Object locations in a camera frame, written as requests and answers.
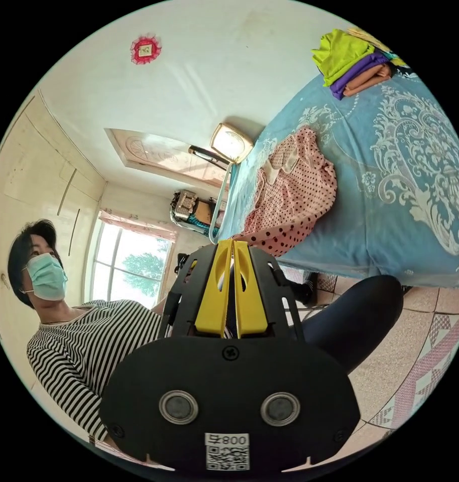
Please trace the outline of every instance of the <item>blue blanket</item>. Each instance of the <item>blue blanket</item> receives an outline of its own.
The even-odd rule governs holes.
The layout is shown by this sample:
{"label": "blue blanket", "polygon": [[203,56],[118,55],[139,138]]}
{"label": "blue blanket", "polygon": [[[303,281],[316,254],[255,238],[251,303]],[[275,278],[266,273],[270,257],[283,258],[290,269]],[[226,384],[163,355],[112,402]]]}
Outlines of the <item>blue blanket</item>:
{"label": "blue blanket", "polygon": [[419,78],[400,74],[341,101],[322,84],[322,76],[309,82],[237,167],[219,238],[242,231],[257,170],[279,142],[309,125],[335,165],[337,199],[279,262],[459,287],[459,140],[433,95]]}

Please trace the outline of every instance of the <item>striped shirt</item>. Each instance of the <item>striped shirt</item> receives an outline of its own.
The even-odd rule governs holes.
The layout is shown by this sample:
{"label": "striped shirt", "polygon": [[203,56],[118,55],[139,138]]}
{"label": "striped shirt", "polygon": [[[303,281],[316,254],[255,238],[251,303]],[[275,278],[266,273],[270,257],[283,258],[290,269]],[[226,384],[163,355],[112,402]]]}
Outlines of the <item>striped shirt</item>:
{"label": "striped shirt", "polygon": [[[72,321],[41,324],[27,356],[51,398],[102,441],[107,435],[99,418],[104,387],[118,363],[157,339],[161,317],[132,300],[91,301],[80,308],[87,312]],[[228,330],[224,336],[231,337]]]}

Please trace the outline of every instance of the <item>black device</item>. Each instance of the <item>black device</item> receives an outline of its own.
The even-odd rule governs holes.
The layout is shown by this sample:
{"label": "black device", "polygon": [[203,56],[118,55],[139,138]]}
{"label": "black device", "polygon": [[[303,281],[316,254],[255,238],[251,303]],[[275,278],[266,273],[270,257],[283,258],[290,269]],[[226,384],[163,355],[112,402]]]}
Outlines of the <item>black device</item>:
{"label": "black device", "polygon": [[[232,258],[230,287],[221,278]],[[229,289],[234,339],[222,337]],[[303,339],[275,259],[231,240],[199,249],[179,269],[158,339],[117,366],[99,414],[127,455],[219,479],[271,476],[308,457],[322,462],[360,419],[346,372]]]}

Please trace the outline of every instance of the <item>dark pants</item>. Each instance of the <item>dark pants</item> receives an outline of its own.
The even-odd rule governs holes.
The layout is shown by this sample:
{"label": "dark pants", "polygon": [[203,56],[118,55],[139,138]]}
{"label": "dark pants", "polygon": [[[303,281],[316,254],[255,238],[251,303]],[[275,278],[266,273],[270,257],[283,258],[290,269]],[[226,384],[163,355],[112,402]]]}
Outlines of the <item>dark pants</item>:
{"label": "dark pants", "polygon": [[[234,286],[235,275],[230,275]],[[230,289],[226,326],[236,337],[234,290]],[[357,368],[385,338],[404,304],[400,282],[393,276],[359,281],[321,312],[302,322],[307,343],[337,360],[347,373]]]}

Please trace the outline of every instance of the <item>face mask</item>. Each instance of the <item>face mask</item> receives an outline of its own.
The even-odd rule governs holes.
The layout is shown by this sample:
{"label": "face mask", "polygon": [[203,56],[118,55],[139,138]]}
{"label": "face mask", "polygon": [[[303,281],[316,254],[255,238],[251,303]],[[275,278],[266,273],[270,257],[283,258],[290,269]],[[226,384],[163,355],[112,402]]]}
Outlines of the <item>face mask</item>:
{"label": "face mask", "polygon": [[60,301],[65,298],[67,276],[60,263],[50,253],[32,258],[26,269],[34,287],[30,291],[37,298],[47,301]]}

